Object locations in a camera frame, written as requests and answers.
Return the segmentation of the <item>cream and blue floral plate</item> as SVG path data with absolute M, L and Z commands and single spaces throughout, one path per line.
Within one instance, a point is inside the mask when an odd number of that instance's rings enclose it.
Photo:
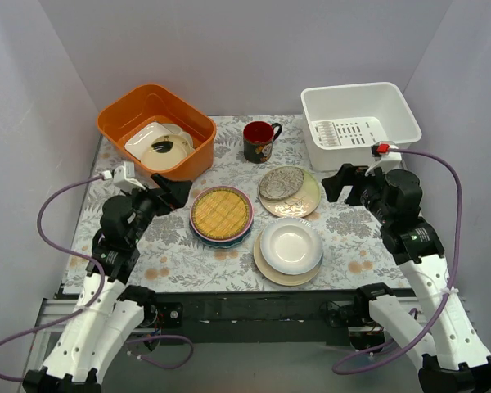
M 271 267 L 266 261 L 266 259 L 264 258 L 260 248 L 262 234 L 263 232 L 260 232 L 255 239 L 253 257 L 257 269 L 261 272 L 261 274 L 264 277 L 266 277 L 266 279 L 281 286 L 297 287 L 305 284 L 306 282 L 310 282 L 312 279 L 314 279 L 317 276 L 321 268 L 322 262 L 319 262 L 317 266 L 309 270 L 307 273 L 303 273 L 299 275 L 284 274 Z

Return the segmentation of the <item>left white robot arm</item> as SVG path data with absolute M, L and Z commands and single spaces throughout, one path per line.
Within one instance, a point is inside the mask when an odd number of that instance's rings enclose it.
M 100 228 L 92 240 L 83 288 L 70 321 L 38 370 L 29 370 L 27 392 L 99 392 L 115 355 L 137 326 L 150 327 L 158 316 L 155 293 L 130 286 L 129 276 L 140 256 L 137 248 L 155 217 L 183 208 L 190 181 L 153 174 L 155 188 L 134 180 L 120 185 L 101 210 Z

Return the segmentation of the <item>white deep scalloped plate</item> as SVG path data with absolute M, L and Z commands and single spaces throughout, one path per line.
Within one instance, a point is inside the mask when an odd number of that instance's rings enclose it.
M 265 227 L 260 250 L 268 265 L 286 275 L 301 275 L 319 265 L 322 239 L 306 220 L 280 218 Z

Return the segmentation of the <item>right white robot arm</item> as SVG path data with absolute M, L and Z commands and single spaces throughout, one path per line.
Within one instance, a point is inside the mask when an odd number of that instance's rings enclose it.
M 407 351 L 424 392 L 491 392 L 491 353 L 479 338 L 450 282 L 444 248 L 420 215 L 418 177 L 403 169 L 372 174 L 344 164 L 322 180 L 330 202 L 344 187 L 349 206 L 364 206 L 381 225 L 381 240 L 415 293 L 426 324 L 405 311 L 383 283 L 358 288 L 354 317 L 379 323 Z

